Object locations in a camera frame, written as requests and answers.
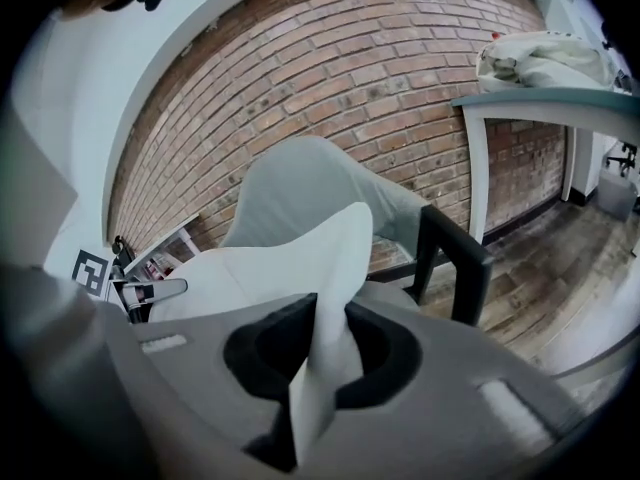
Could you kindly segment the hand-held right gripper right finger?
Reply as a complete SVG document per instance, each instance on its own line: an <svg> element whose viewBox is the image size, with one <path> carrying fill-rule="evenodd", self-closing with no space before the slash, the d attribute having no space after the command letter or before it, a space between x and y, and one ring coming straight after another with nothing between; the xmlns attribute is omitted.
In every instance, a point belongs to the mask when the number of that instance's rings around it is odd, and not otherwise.
<svg viewBox="0 0 640 480"><path fill-rule="evenodd" d="M552 379L479 329L351 303L364 375L340 388L336 468L518 468L575 428Z"/></svg>

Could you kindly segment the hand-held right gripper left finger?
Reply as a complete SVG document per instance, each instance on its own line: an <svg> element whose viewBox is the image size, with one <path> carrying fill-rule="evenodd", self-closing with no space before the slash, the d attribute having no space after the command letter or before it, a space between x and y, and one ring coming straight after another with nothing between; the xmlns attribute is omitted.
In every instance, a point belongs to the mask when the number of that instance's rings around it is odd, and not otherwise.
<svg viewBox="0 0 640 480"><path fill-rule="evenodd" d="M289 385L307 358L315 294L132 330L178 399L223 443L266 468L297 466Z"/></svg>

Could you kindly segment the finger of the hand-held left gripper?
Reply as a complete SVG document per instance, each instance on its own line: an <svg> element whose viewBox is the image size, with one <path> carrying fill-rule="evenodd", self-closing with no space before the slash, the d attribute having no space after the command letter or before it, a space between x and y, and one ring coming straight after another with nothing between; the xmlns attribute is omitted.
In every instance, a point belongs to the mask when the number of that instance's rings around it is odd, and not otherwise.
<svg viewBox="0 0 640 480"><path fill-rule="evenodd" d="M159 302L185 293L188 283L185 279L165 279L147 284L147 301Z"/></svg>

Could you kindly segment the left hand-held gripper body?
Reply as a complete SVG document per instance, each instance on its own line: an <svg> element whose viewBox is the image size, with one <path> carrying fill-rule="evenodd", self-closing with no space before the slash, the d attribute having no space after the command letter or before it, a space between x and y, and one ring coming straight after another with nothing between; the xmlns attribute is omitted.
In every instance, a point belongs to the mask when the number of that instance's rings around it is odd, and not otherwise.
<svg viewBox="0 0 640 480"><path fill-rule="evenodd" d="M134 255L120 236L112 242L111 251L114 257L107 260L80 250L72 279L91 297L116 305L131 323L146 323L152 304L145 302L146 292L140 286L139 277L124 272L133 262Z"/></svg>

